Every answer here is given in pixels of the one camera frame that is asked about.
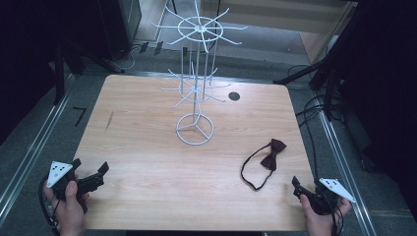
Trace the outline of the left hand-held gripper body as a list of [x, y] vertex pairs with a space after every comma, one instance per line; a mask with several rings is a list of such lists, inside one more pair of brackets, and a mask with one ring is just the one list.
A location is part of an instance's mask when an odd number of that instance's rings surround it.
[[104, 184], [103, 177], [97, 172], [82, 179], [75, 177], [75, 170], [71, 163], [53, 161], [47, 176], [46, 187], [53, 191], [58, 200], [65, 200], [65, 190], [70, 181], [76, 181], [78, 185], [77, 201], [82, 206], [84, 212], [88, 211], [84, 194], [96, 191]]

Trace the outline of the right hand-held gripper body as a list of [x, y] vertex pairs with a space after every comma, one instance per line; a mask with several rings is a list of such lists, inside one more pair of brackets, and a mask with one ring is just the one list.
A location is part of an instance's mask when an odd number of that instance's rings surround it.
[[316, 181], [315, 193], [304, 187], [301, 188], [301, 193], [309, 199], [313, 211], [320, 215], [331, 214], [339, 198], [344, 198], [351, 203], [356, 202], [356, 199], [337, 179], [320, 178]]

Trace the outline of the dark red bow tie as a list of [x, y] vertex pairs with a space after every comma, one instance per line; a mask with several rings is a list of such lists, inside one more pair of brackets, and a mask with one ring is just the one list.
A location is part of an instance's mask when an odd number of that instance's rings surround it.
[[[256, 187], [252, 182], [250, 182], [244, 177], [244, 170], [245, 170], [246, 164], [251, 160], [251, 158], [254, 157], [259, 151], [265, 148], [270, 148], [270, 153], [266, 157], [263, 158], [263, 160], [261, 161], [261, 166], [263, 166], [265, 169], [269, 171], [269, 175], [266, 177], [264, 182], [259, 187]], [[277, 168], [276, 157], [286, 148], [287, 148], [287, 145], [283, 141], [272, 139], [267, 145], [256, 150], [242, 164], [242, 167], [240, 170], [240, 176], [242, 180], [249, 187], [251, 187], [254, 191], [259, 191], [266, 184], [268, 178], [272, 175], [272, 173], [276, 170]]]

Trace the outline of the white wire display rack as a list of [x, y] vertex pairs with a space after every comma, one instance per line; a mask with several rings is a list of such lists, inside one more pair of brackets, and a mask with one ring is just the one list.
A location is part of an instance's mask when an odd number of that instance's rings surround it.
[[180, 72], [169, 74], [179, 80], [177, 91], [180, 100], [174, 105], [179, 107], [189, 102], [192, 111], [181, 117], [175, 127], [175, 133], [180, 141], [190, 146], [200, 146], [211, 140], [214, 134], [214, 125], [210, 118], [202, 111], [202, 104], [208, 100], [224, 102], [214, 95], [216, 89], [230, 87], [230, 84], [216, 86], [212, 78], [217, 72], [215, 67], [217, 45], [220, 40], [233, 45], [241, 42], [228, 38], [225, 33], [231, 30], [245, 30], [246, 27], [224, 26], [219, 20], [226, 16], [229, 9], [218, 12], [215, 17], [206, 17], [201, 14], [197, 0], [194, 0], [195, 13], [189, 17], [179, 15], [175, 10], [165, 8], [166, 12], [179, 20], [177, 24], [153, 24], [159, 30], [175, 30], [179, 36], [169, 42], [169, 45], [180, 44], [181, 66]]

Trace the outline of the person's left hand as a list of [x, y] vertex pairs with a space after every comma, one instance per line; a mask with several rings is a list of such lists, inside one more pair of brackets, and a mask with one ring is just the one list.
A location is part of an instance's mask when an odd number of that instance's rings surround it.
[[78, 185], [70, 181], [65, 190], [65, 200], [59, 202], [50, 188], [43, 185], [43, 193], [55, 209], [60, 236], [85, 236], [86, 216], [77, 201]]

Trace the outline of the person's right hand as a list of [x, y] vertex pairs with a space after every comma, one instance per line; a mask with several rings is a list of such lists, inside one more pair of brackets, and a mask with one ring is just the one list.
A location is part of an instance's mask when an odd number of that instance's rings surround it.
[[352, 209], [351, 203], [342, 199], [334, 215], [319, 215], [313, 211], [310, 201], [305, 195], [300, 197], [300, 203], [306, 218], [309, 236], [332, 236], [332, 233], [341, 227], [344, 216]]

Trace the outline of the black metal stand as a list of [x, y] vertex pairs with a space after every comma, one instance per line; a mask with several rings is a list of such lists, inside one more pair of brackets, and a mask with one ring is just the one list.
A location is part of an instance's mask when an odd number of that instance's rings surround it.
[[64, 63], [67, 63], [70, 70], [81, 75], [85, 66], [81, 60], [80, 47], [72, 41], [60, 42], [55, 48], [55, 100], [54, 105], [57, 105], [64, 96]]
[[345, 44], [345, 39], [349, 35], [349, 30], [344, 29], [342, 33], [338, 36], [337, 40], [334, 42], [332, 48], [328, 51], [326, 56], [317, 63], [314, 63], [311, 66], [307, 66], [305, 69], [296, 72], [293, 75], [290, 75], [281, 80], [273, 80], [272, 82], [275, 85], [287, 85], [297, 79], [300, 79], [308, 74], [315, 72], [314, 77], [309, 82], [309, 87], [312, 90], [318, 90], [323, 85], [327, 85], [325, 102], [324, 102], [324, 112], [328, 120], [331, 120], [331, 99], [333, 94], [333, 88], [335, 85], [335, 68], [334, 63], [337, 57], [338, 52], [342, 49]]

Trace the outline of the dark cabinet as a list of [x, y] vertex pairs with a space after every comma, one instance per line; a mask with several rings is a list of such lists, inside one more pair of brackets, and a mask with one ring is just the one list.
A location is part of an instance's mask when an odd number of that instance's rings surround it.
[[139, 0], [56, 0], [55, 3], [71, 55], [115, 61], [131, 50], [142, 18]]

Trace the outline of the metal floor rail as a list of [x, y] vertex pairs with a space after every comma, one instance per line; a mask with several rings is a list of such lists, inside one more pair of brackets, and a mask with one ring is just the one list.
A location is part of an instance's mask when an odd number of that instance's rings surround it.
[[0, 226], [7, 218], [11, 208], [13, 207], [21, 189], [25, 185], [30, 172], [36, 164], [40, 153], [43, 150], [44, 145], [49, 139], [51, 132], [53, 131], [56, 123], [61, 117], [64, 111], [69, 96], [71, 94], [74, 82], [76, 78], [73, 74], [70, 74], [64, 80], [64, 86], [66, 90], [61, 100], [53, 105], [48, 113], [45, 121], [42, 123], [40, 130], [36, 133], [34, 140], [30, 143], [28, 150], [26, 151], [23, 159], [20, 161], [14, 175], [12, 176], [5, 191], [0, 195]]
[[358, 188], [357, 182], [345, 158], [345, 154], [342, 150], [342, 146], [339, 142], [335, 129], [324, 112], [321, 112], [319, 117], [327, 135], [328, 142], [344, 186], [355, 199], [355, 203], [353, 203], [352, 206], [360, 229], [364, 236], [378, 236], [365, 201], [363, 200]]

